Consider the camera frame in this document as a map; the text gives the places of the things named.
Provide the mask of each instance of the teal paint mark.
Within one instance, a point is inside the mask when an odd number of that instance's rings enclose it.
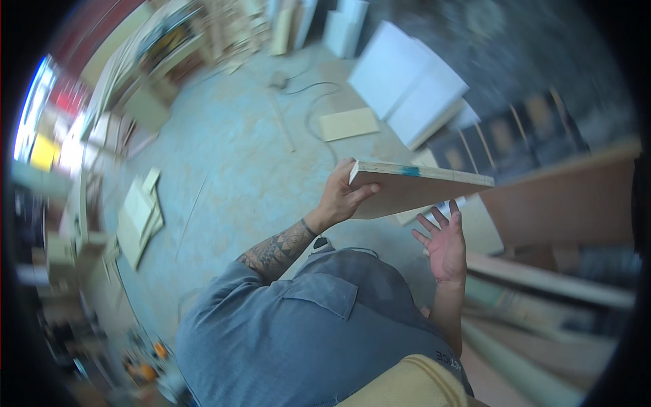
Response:
[[[421,176],[421,170],[419,170],[418,167],[403,167],[402,174],[409,176]]]

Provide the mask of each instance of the blue shirt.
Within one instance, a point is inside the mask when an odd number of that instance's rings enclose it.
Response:
[[[410,354],[472,389],[400,273],[351,249],[311,255],[262,284],[240,262],[210,281],[176,332],[176,359],[201,406],[334,406]]]

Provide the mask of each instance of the hand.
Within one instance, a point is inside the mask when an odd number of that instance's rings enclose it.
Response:
[[[430,253],[432,274],[437,283],[465,283],[465,240],[461,230],[461,212],[456,202],[450,200],[450,221],[443,216],[436,206],[432,207],[432,215],[441,228],[437,228],[423,215],[416,219],[432,235],[431,239],[425,237],[416,229],[411,230],[413,237]]]
[[[315,226],[317,229],[324,231],[349,219],[365,199],[380,191],[378,184],[367,184],[358,189],[351,188],[348,181],[354,166],[355,159],[352,157],[341,160],[327,178],[319,206],[313,211],[315,218],[320,222],[320,226]]]

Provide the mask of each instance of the geometric tattoo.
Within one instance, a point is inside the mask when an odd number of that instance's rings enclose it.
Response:
[[[314,238],[314,232],[301,219],[287,230],[253,246],[237,261],[260,274],[264,284],[269,285],[287,271]]]

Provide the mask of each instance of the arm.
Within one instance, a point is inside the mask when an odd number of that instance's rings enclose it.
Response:
[[[354,158],[341,160],[325,183],[319,205],[293,226],[263,240],[244,252],[237,261],[262,276],[271,284],[299,258],[319,234],[355,213],[359,204],[380,190],[377,184],[353,190],[348,185]]]
[[[440,229],[423,215],[418,215],[418,221],[430,232],[431,239],[416,229],[411,234],[427,248],[432,274],[436,278],[434,306],[429,318],[441,328],[446,341],[460,357],[461,307],[464,302],[466,265],[461,212],[454,200],[450,201],[450,213],[448,221],[436,207],[432,208],[432,215],[441,226]]]

